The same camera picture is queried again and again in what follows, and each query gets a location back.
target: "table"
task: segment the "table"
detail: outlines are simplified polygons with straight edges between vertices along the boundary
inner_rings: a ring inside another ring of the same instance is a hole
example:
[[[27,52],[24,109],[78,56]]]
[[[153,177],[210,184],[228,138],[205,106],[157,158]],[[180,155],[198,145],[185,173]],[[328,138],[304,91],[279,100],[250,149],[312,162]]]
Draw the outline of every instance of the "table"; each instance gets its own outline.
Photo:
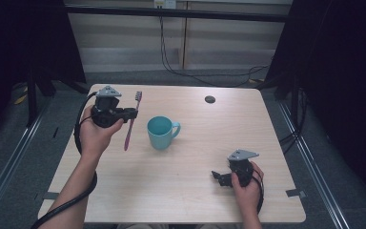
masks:
[[[97,92],[106,85],[93,85]],[[240,222],[234,190],[220,187],[211,170],[230,172],[227,156],[236,149],[257,152],[265,173],[262,222],[302,222],[305,212],[260,91],[177,86],[112,85],[122,93],[118,107],[135,107],[142,91],[130,147],[124,151],[129,123],[112,137],[97,168],[86,222],[92,223],[232,223]],[[207,103],[211,95],[215,103]],[[180,134],[165,151],[152,148],[146,125],[156,115],[181,124]],[[60,192],[80,155],[73,135],[49,192]],[[43,216],[53,200],[45,200]]]

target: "wall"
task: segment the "wall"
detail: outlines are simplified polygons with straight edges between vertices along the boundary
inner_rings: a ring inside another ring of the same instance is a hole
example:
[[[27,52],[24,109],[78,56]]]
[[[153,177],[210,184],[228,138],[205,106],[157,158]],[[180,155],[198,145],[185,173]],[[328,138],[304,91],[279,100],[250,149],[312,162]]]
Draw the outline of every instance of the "wall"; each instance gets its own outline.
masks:
[[[153,1],[76,1],[153,8]],[[177,1],[178,9],[286,15],[290,1]],[[85,72],[164,69],[157,17],[70,13]],[[249,69],[269,64],[283,23],[163,18],[166,54],[173,69]]]

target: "toothbrush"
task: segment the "toothbrush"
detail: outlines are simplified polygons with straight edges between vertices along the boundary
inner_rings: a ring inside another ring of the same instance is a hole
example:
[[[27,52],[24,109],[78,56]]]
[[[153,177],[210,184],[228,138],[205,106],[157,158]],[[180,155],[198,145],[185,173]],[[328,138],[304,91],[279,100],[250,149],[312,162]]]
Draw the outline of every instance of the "toothbrush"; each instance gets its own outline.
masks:
[[[141,98],[142,98],[142,92],[136,92],[135,100],[137,101],[137,103],[136,103],[135,109],[137,111],[138,111],[138,107],[139,107],[139,102],[141,102]],[[127,133],[126,141],[124,142],[124,151],[127,151],[127,149],[129,148],[130,136],[132,134],[132,125],[133,125],[134,120],[135,120],[135,118],[130,120],[130,129],[129,129],[129,132]]]

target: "mug handle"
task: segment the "mug handle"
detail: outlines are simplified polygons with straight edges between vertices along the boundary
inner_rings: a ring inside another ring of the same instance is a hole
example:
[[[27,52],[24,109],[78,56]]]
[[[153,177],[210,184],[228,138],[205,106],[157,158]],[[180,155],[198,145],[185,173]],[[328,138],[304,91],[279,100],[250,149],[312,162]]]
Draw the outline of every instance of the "mug handle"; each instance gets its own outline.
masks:
[[[172,128],[177,128],[172,133],[172,138],[175,138],[179,134],[179,132],[180,132],[180,123],[178,123],[178,122],[172,122]]]

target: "hand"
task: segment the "hand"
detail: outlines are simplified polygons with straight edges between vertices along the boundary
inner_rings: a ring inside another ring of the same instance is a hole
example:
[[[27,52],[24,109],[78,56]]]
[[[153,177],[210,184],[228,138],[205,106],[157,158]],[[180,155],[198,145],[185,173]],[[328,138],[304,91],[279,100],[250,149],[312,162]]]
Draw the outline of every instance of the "hand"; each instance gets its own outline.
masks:
[[[254,162],[251,161],[251,163],[254,166],[253,176],[261,183],[264,174]],[[251,179],[248,186],[241,187],[237,174],[232,173],[232,184],[234,187],[236,202],[239,206],[242,217],[247,218],[249,215],[254,214],[257,216],[257,204],[259,202],[261,192],[257,182]]]
[[[82,156],[94,156],[100,158],[107,149],[112,135],[123,126],[123,119],[120,118],[109,128],[101,128],[94,124],[91,116],[92,106],[85,109],[81,123],[80,140]]]

